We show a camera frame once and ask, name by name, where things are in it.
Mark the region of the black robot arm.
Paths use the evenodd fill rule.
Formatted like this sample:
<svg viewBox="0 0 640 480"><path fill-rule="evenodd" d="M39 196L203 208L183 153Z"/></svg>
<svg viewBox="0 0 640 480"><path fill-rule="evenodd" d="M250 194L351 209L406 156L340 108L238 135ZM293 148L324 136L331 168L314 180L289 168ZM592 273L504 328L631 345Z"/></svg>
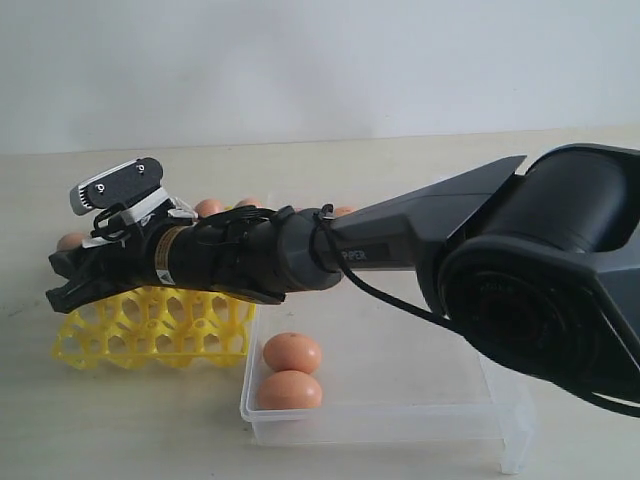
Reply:
<svg viewBox="0 0 640 480"><path fill-rule="evenodd" d="M494 362L594 405L639 404L639 154L570 144L512 156L337 216L240 206L209 216L171 197L152 158L78 184L89 239L49 261L60 313L142 286L278 305L362 270L414 271L424 307L372 295L464 337Z"/></svg>

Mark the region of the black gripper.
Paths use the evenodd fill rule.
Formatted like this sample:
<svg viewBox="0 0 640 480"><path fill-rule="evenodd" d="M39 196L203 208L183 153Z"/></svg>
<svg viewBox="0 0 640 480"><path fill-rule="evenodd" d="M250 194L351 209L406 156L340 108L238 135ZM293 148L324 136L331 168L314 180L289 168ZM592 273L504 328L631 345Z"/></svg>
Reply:
<svg viewBox="0 0 640 480"><path fill-rule="evenodd" d="M48 260L68 281L45 293L57 313L141 286L212 290L215 230L193 220L164 217L137 229L122 244L57 251Z"/></svg>

